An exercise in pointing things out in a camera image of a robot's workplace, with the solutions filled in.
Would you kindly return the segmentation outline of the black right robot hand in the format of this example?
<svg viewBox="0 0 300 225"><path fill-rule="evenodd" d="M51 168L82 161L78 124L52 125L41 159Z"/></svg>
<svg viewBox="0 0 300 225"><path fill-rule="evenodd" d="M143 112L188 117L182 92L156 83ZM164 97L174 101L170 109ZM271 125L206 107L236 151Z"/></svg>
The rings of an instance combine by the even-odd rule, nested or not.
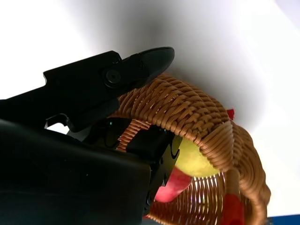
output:
<svg viewBox="0 0 300 225"><path fill-rule="evenodd" d="M166 185L181 138L152 125L127 153L119 97L163 73L174 49L109 51L44 72L43 87L0 102L3 225L139 225Z"/></svg>

